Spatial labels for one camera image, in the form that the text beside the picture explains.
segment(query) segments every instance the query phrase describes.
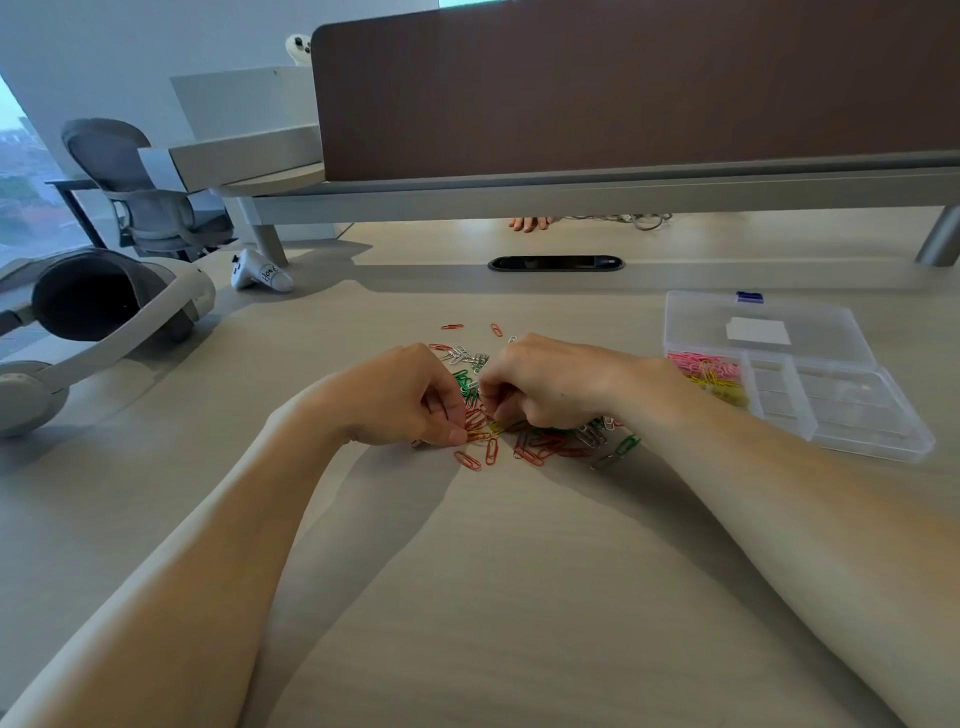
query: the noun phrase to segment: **white wall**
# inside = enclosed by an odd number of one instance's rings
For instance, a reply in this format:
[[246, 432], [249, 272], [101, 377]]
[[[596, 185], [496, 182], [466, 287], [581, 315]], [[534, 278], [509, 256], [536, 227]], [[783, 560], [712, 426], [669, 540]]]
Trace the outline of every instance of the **white wall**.
[[170, 77], [293, 64], [292, 33], [432, 10], [438, 0], [0, 0], [0, 74], [60, 167], [74, 118], [139, 127], [155, 145], [192, 138]]

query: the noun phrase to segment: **cable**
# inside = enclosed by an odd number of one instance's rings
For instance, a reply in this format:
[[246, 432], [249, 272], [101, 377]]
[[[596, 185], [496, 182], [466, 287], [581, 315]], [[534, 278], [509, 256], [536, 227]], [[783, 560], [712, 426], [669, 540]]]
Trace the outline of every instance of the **cable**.
[[654, 231], [673, 217], [672, 212], [636, 212], [632, 215], [569, 215], [568, 220], [605, 220], [609, 223], [632, 223], [639, 231]]

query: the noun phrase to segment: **hand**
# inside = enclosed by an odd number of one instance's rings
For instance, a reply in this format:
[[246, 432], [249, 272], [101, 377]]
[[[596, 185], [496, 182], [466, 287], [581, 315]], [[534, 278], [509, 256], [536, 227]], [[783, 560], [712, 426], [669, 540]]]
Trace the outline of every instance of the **hand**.
[[527, 334], [483, 368], [480, 397], [504, 425], [525, 419], [537, 427], [579, 427], [614, 413], [617, 388], [641, 361], [609, 349]]
[[327, 376], [295, 400], [333, 419], [346, 439], [367, 445], [423, 440], [446, 447], [467, 441], [460, 385], [423, 344], [396, 347]]
[[514, 217], [508, 223], [515, 232], [533, 232], [537, 228], [545, 231], [556, 218], [553, 217]]

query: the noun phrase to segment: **white controller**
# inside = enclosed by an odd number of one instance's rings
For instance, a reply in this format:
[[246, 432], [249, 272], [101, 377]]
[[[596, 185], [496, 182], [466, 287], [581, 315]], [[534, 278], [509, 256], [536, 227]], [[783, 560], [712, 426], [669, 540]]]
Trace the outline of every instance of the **white controller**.
[[230, 285], [239, 291], [254, 283], [263, 283], [280, 293], [290, 293], [294, 289], [294, 280], [289, 273], [275, 266], [253, 248], [244, 248], [243, 253], [233, 257]]
[[287, 38], [287, 53], [297, 65], [313, 65], [310, 57], [310, 36], [298, 33]]

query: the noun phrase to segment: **gray office chair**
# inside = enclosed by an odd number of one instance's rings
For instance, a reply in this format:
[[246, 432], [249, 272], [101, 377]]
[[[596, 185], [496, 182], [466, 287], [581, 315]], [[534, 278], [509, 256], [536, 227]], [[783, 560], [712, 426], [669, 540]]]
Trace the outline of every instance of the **gray office chair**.
[[[222, 210], [195, 210], [185, 192], [156, 189], [137, 150], [147, 137], [115, 119], [76, 119], [63, 127], [63, 146], [113, 205], [121, 245], [187, 259], [234, 239]], [[122, 206], [125, 219], [117, 213]]]

